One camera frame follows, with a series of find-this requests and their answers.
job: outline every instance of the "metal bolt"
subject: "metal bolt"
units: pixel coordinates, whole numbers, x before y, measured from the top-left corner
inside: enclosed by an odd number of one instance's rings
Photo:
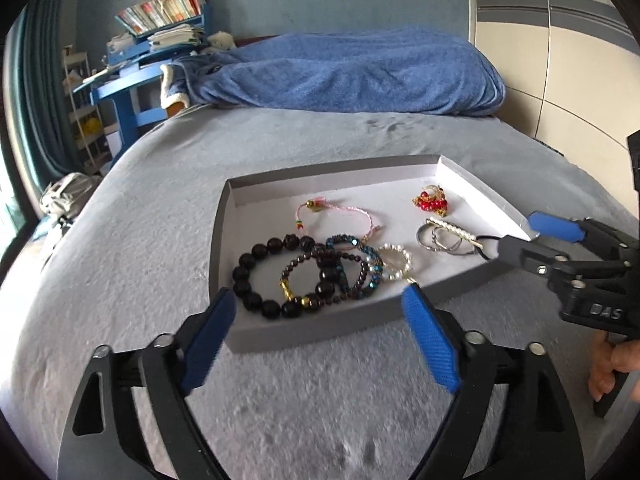
[[[544,355],[546,354],[545,347],[543,347],[540,343],[531,343],[529,345],[529,351],[535,355]]]
[[[173,334],[160,334],[154,339],[154,348],[165,348],[174,342]]]
[[[484,336],[481,333],[476,332],[475,330],[472,330],[471,332],[467,332],[465,334],[465,339],[468,343],[471,343],[472,345],[481,345],[482,343],[485,342]]]
[[[109,352],[111,352],[111,347],[109,345],[100,345],[94,350],[94,357],[97,359],[107,357]]]

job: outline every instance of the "red and gold ring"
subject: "red and gold ring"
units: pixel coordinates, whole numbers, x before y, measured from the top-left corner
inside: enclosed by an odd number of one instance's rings
[[[423,211],[433,211],[438,216],[447,215],[447,199],[444,190],[440,186],[426,186],[422,188],[419,196],[415,197],[414,205]]]

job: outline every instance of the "gray bag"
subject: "gray bag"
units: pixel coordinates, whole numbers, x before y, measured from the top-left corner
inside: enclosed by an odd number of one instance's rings
[[[47,186],[40,198],[40,208],[52,218],[72,220],[80,214],[101,181],[100,176],[70,173]]]

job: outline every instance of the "desk leg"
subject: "desk leg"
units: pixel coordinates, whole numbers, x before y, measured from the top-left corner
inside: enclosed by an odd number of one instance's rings
[[[114,94],[112,100],[113,106],[116,109],[116,117],[118,118],[118,126],[120,128],[120,140],[122,142],[120,151],[113,157],[113,162],[111,163],[113,166],[124,152],[138,140],[138,123],[136,121],[136,113],[133,111],[129,91]]]

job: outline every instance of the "curtain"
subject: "curtain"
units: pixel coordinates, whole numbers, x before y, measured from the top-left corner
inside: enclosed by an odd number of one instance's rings
[[[60,0],[30,0],[7,36],[5,66],[11,89],[7,114],[34,186],[82,171],[65,109]]]

